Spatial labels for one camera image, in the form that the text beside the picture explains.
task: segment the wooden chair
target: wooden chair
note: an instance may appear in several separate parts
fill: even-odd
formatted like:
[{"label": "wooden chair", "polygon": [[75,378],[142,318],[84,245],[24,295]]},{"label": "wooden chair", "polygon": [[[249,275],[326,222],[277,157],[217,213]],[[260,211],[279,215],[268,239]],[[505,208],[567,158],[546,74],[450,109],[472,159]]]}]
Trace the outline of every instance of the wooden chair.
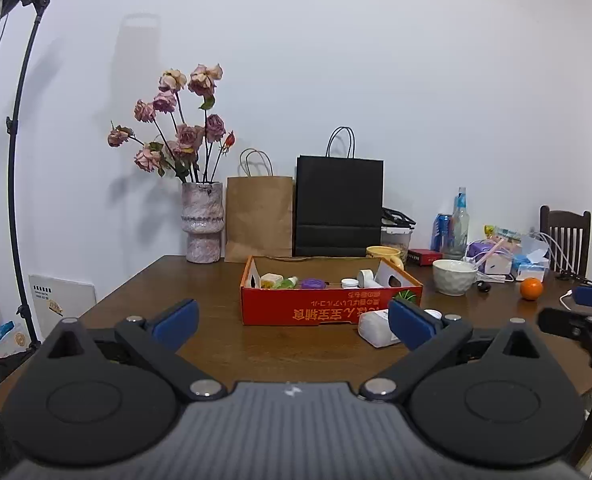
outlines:
[{"label": "wooden chair", "polygon": [[570,211],[550,211],[549,206],[540,208],[540,230],[551,236],[562,248],[562,253],[551,244],[550,268],[555,272],[568,270],[565,254],[573,267],[573,272],[586,277],[589,259],[589,234],[591,233],[591,213],[585,211],[578,215]]}]

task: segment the silver bolt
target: silver bolt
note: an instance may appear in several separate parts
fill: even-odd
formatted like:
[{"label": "silver bolt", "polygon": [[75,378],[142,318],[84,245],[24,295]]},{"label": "silver bolt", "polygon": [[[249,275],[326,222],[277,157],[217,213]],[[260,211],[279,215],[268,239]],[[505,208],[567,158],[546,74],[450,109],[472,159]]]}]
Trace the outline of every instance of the silver bolt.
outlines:
[{"label": "silver bolt", "polygon": [[372,395],[388,395],[396,389],[396,383],[391,379],[376,377],[365,383],[365,389]]},{"label": "silver bolt", "polygon": [[222,386],[214,379],[200,379],[199,381],[191,383],[189,389],[194,395],[200,397],[213,397],[221,391]]}]

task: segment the white logo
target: white logo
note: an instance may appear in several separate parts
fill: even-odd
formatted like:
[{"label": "white logo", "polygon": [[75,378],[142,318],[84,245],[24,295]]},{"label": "white logo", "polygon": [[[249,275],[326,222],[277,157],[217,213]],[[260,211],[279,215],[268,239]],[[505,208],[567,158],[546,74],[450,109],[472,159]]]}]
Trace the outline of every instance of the white logo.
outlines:
[{"label": "white logo", "polygon": [[290,397],[295,397],[296,394],[301,394],[302,390],[297,386],[292,386],[290,390],[285,390],[285,394]]}]

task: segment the purple lid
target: purple lid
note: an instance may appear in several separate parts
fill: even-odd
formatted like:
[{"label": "purple lid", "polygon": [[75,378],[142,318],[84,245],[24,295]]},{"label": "purple lid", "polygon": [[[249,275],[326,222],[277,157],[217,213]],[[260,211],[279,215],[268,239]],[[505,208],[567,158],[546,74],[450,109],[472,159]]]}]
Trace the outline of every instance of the purple lid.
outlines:
[{"label": "purple lid", "polygon": [[301,288],[326,288],[327,285],[323,280],[317,280],[316,278],[307,278],[300,282]]}]

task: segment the light stand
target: light stand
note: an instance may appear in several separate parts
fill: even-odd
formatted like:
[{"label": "light stand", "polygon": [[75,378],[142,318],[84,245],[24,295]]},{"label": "light stand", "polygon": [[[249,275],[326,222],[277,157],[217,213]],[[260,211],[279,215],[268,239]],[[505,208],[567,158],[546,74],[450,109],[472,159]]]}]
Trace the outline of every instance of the light stand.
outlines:
[{"label": "light stand", "polygon": [[0,19],[7,14],[14,6],[21,1],[24,6],[34,4],[36,9],[36,18],[32,32],[29,35],[27,48],[25,49],[25,57],[23,58],[23,65],[20,69],[20,77],[18,78],[18,86],[16,88],[16,99],[14,100],[14,111],[12,118],[7,117],[7,133],[9,134],[9,160],[7,163],[7,208],[9,210],[9,237],[12,246],[12,257],[14,260],[14,272],[16,273],[16,285],[18,286],[18,294],[20,296],[20,306],[17,314],[20,314],[25,320],[27,331],[29,332],[30,348],[37,349],[41,342],[36,336],[36,329],[32,321],[32,312],[29,309],[29,302],[27,301],[27,294],[25,292],[25,283],[23,281],[23,272],[20,266],[20,254],[18,252],[18,233],[16,231],[16,204],[14,200],[14,167],[16,162],[16,135],[18,134],[18,115],[20,112],[20,101],[23,94],[23,84],[25,83],[25,75],[27,72],[27,65],[29,64],[29,56],[34,46],[34,39],[36,38],[36,31],[38,25],[41,23],[42,14],[50,3],[50,0],[0,0]]}]

